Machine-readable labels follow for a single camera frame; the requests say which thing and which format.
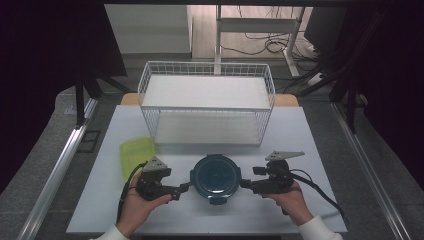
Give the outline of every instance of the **white tabletop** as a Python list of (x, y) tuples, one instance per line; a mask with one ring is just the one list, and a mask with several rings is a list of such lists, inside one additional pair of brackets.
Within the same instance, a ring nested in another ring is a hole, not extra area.
[[(117, 106), (85, 189), (68, 226), (68, 233), (105, 232), (116, 220), (118, 199), (125, 180), (121, 175), (119, 145), (149, 135), (138, 106)], [(159, 159), (172, 169), (164, 185), (188, 182), (190, 170), (207, 154), (224, 154), (240, 168), (242, 178), (259, 180), (254, 166), (265, 166), (272, 151), (303, 151), (304, 156), (288, 159), (291, 169), (302, 169), (332, 199), (334, 194), (323, 168), (301, 107), (275, 107), (260, 147), (161, 146)], [(338, 211), (312, 188), (301, 183), (306, 202), (314, 215), (321, 215), (333, 231), (346, 232)], [(194, 189), (153, 211), (138, 230), (150, 235), (278, 235), (297, 232), (289, 217), (270, 199), (239, 188), (224, 205), (210, 205)]]

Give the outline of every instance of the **cable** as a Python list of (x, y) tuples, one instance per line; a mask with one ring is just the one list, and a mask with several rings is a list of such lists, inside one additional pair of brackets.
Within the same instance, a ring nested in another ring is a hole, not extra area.
[(309, 181), (311, 181), (312, 183), (314, 182), (314, 181), (312, 181), (311, 176), (310, 176), (307, 172), (305, 172), (305, 171), (303, 171), (303, 170), (300, 170), (300, 169), (290, 169), (290, 172), (302, 172), (302, 173), (304, 173), (306, 176), (308, 176)]
[(343, 209), (339, 206), (339, 204), (337, 204), (335, 201), (333, 201), (331, 198), (329, 198), (322, 190), (321, 190), (321, 188), (318, 186), (318, 185), (316, 185), (315, 183), (313, 183), (312, 181), (309, 181), (308, 179), (306, 179), (306, 178), (303, 178), (303, 177), (301, 177), (301, 176), (298, 176), (298, 175), (296, 175), (296, 174), (291, 174), (292, 175), (292, 177), (294, 178), (294, 179), (297, 179), (297, 180), (299, 180), (299, 181), (301, 181), (301, 182), (303, 182), (303, 183), (306, 183), (306, 184), (308, 184), (310, 187), (312, 187), (313, 189), (315, 189), (315, 191), (317, 191), (318, 193), (319, 193), (319, 195), (321, 195), (321, 197), (323, 197), (327, 202), (329, 202), (331, 205), (333, 205), (333, 207), (335, 207), (338, 211), (339, 211), (339, 213), (340, 213), (340, 215), (342, 216), (342, 218), (346, 221), (346, 223), (349, 223), (349, 220), (347, 219), (347, 216), (346, 216), (346, 214), (345, 214), (345, 212), (343, 211)]
[(122, 189), (121, 197), (119, 198), (118, 213), (117, 213), (117, 216), (116, 216), (116, 223), (118, 223), (119, 219), (121, 218), (122, 207), (124, 206), (125, 198), (127, 197), (128, 191), (131, 188), (133, 188), (133, 187), (131, 187), (131, 188), (129, 187), (130, 184), (131, 184), (131, 180), (134, 177), (137, 170), (144, 167), (144, 166), (146, 166), (146, 163), (140, 163), (139, 165), (137, 165), (137, 167), (134, 168), (134, 170), (131, 172), (130, 176), (128, 177), (127, 182), (125, 183), (124, 188)]

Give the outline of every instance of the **black handheld controller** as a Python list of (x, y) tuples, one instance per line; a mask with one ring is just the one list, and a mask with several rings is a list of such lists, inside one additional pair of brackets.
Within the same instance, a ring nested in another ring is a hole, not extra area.
[(188, 191), (190, 183), (181, 184), (179, 187), (162, 185), (162, 178), (170, 175), (171, 169), (157, 157), (153, 157), (143, 167), (135, 190), (147, 201), (155, 200), (167, 194), (171, 194), (172, 200), (179, 200), (181, 193)]
[(269, 175), (268, 179), (251, 181), (249, 179), (240, 180), (240, 187), (248, 188), (253, 193), (258, 194), (280, 194), (291, 191), (290, 187), (293, 185), (294, 179), (306, 183), (315, 191), (317, 191), (327, 202), (333, 205), (342, 216), (343, 219), (348, 222), (347, 217), (341, 209), (341, 207), (332, 199), (330, 199), (321, 188), (311, 180), (298, 176), (292, 173), (289, 169), (289, 165), (286, 161), (287, 158), (304, 155), (304, 152), (278, 152), (274, 151), (265, 160), (269, 161), (266, 167), (253, 167), (253, 173), (255, 175)]
[(240, 187), (249, 188), (253, 193), (270, 194), (286, 193), (293, 185), (293, 174), (290, 172), (286, 158), (304, 155), (303, 152), (278, 152), (274, 151), (265, 158), (268, 161), (266, 167), (253, 167), (255, 175), (269, 175), (268, 179), (251, 181), (242, 179)]

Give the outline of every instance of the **white wire basket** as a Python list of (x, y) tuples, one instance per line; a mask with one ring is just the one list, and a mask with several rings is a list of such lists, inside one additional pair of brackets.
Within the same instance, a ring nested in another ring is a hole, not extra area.
[(267, 64), (148, 62), (138, 86), (156, 144), (259, 146), (274, 95)]

